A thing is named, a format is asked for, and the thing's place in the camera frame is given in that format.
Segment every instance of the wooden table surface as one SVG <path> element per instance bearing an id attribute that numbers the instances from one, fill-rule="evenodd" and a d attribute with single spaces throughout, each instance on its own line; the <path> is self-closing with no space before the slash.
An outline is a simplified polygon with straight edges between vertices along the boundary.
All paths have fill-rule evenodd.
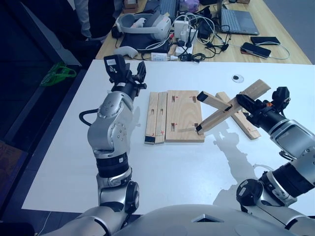
<path id="1" fill-rule="evenodd" d="M 139 12 L 143 11 L 147 0 L 139 0 Z M 270 11 L 268 6 L 263 0 L 251 0 L 250 4 L 227 4 L 227 9 L 231 10 L 241 10 L 249 11 L 252 15 L 252 18 L 259 30 L 259 36 L 275 36 L 281 42 L 283 46 L 288 48 L 290 51 L 290 58 L 285 60 L 268 58 L 263 59 L 252 55 L 244 55 L 240 53 L 240 48 L 230 45 L 225 52 L 222 52 L 220 55 L 216 55 L 211 59 L 205 59 L 205 61 L 222 61 L 222 62 L 267 62 L 267 63 L 292 63 L 292 64 L 311 64 L 310 60 L 303 53 L 297 43 L 293 40 L 290 34 L 285 30 L 282 24 Z M 210 11 L 212 15 L 216 14 L 217 5 L 213 4 L 210 6 Z M 225 38 L 225 33 L 219 33 L 222 38 Z M 244 42 L 251 43 L 251 35 L 241 35 L 241 34 L 232 34 L 232 38 L 229 44 L 241 46 Z M 120 45 L 123 38 L 118 39 L 117 46 Z M 100 48 L 96 59 L 103 59 L 105 56 L 113 54 L 115 49 L 116 39 L 112 37 L 109 33 L 106 40 L 104 41 L 102 47 Z M 221 43 L 215 38 L 213 44 L 220 45 Z M 287 52 L 285 49 L 279 46 L 263 46 L 271 50 L 271 55 L 277 58 L 285 58 Z M 212 52 L 204 49 L 204 45 L 197 42 L 194 45 L 193 53 L 203 53 L 207 57 L 212 56 Z"/>

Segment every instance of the wooden plank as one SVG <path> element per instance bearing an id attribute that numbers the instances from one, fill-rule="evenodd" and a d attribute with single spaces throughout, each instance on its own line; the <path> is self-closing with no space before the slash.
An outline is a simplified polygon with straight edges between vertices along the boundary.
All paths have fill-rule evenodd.
<path id="1" fill-rule="evenodd" d="M 197 96 L 197 100 L 200 102 L 203 102 L 207 105 L 210 105 L 212 107 L 215 107 L 221 111 L 225 111 L 225 110 L 228 110 L 229 108 L 231 108 L 230 104 L 223 102 L 221 99 L 218 99 L 218 98 L 214 97 L 213 95 L 211 95 L 207 92 L 204 92 L 204 91 L 202 91 Z"/>
<path id="2" fill-rule="evenodd" d="M 251 99 L 255 100 L 259 98 L 261 95 L 263 95 L 269 89 L 270 87 L 265 82 L 263 82 L 262 80 L 257 80 L 255 83 L 253 83 L 243 92 L 241 92 L 241 94 L 245 94 L 249 96 Z M 218 125 L 226 118 L 230 117 L 231 115 L 233 115 L 242 108 L 238 104 L 236 97 L 229 101 L 228 104 L 231 104 L 232 108 L 229 109 L 227 112 L 218 110 L 214 112 L 211 116 L 206 118 L 204 121 L 202 121 L 200 125 L 197 127 L 198 134 L 203 134 L 204 132 L 212 129 L 213 127 L 215 127 L 216 125 Z"/>
<path id="3" fill-rule="evenodd" d="M 198 91 L 167 92 L 166 142 L 204 142 L 196 126 L 202 121 Z"/>
<path id="4" fill-rule="evenodd" d="M 158 102 L 157 102 L 157 127 L 156 127 L 155 144 L 162 144 L 165 141 L 166 112 L 167 112 L 166 104 L 167 104 L 167 92 L 159 92 Z"/>
<path id="5" fill-rule="evenodd" d="M 227 96 L 225 92 L 218 92 L 216 94 L 216 97 L 221 99 L 224 102 L 228 102 L 231 99 Z M 241 111 L 237 111 L 232 115 L 233 120 L 240 126 L 240 128 L 243 130 L 243 132 L 249 137 L 249 139 L 257 139 L 261 135 L 256 129 L 255 126 L 252 125 L 247 119 L 246 116 Z"/>
<path id="6" fill-rule="evenodd" d="M 148 107 L 146 134 L 144 139 L 144 143 L 146 144 L 154 144 L 156 140 L 157 110 L 158 92 L 151 92 Z"/>

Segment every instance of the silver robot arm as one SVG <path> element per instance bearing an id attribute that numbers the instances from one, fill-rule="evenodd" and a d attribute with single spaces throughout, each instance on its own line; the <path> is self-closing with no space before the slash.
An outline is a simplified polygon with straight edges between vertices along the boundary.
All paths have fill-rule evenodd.
<path id="1" fill-rule="evenodd" d="M 128 164 L 128 125 L 132 121 L 133 100 L 141 89 L 146 75 L 144 62 L 139 63 L 137 75 L 120 55 L 104 58 L 110 82 L 114 83 L 97 110 L 82 112 L 80 119 L 90 126 L 88 141 L 96 158 L 98 174 L 98 205 L 46 236 L 104 236 L 119 231 L 127 218 L 139 206 L 139 186 L 131 181 Z M 83 116 L 97 112 L 89 124 Z"/>
<path id="2" fill-rule="evenodd" d="M 273 93 L 272 102 L 253 101 L 246 95 L 237 95 L 237 99 L 251 113 L 247 119 L 264 129 L 282 150 L 279 154 L 290 161 L 275 171 L 265 172 L 259 180 L 247 179 L 240 184 L 236 198 L 242 211 L 298 235 L 313 235 L 315 220 L 288 206 L 315 187 L 314 134 L 285 118 L 283 110 L 290 101 L 286 87 Z"/>

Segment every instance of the laptop keyboard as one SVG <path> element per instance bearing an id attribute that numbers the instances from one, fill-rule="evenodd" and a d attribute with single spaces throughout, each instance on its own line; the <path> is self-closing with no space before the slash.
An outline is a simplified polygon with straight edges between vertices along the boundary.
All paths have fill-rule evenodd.
<path id="1" fill-rule="evenodd" d="M 222 9 L 222 25 L 229 25 L 230 31 L 241 31 L 234 11 Z M 228 31 L 228 26 L 222 27 L 223 31 Z"/>
<path id="2" fill-rule="evenodd" d="M 176 15 L 177 0 L 160 0 L 161 14 L 164 15 L 166 12 L 170 14 L 170 17 Z"/>

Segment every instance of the white table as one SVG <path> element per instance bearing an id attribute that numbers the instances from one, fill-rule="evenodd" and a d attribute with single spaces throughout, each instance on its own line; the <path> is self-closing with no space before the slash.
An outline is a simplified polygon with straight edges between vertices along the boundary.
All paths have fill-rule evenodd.
<path id="1" fill-rule="evenodd" d="M 135 73 L 138 61 L 129 61 Z M 261 99 L 271 100 L 279 86 L 290 90 L 291 102 L 284 111 L 315 132 L 315 67 L 313 65 L 225 62 L 146 61 L 147 90 L 134 102 L 129 153 L 132 179 L 140 185 L 137 214 L 176 204 L 216 204 L 239 209 L 235 200 L 238 184 L 287 161 L 279 148 L 259 129 L 262 137 L 250 141 L 228 118 L 206 133 L 205 143 L 144 144 L 147 107 L 151 91 L 199 90 L 231 98 L 257 79 L 272 89 Z M 232 81 L 235 74 L 243 83 Z M 88 126 L 78 118 L 81 111 L 97 108 L 112 85 L 102 60 L 94 60 L 80 85 L 46 153 L 23 204 L 24 209 L 84 212 L 97 205 L 97 168 L 87 140 Z M 202 104 L 202 116 L 215 111 Z M 90 122 L 94 115 L 87 116 Z M 292 208 L 315 214 L 315 191 L 301 197 Z"/>

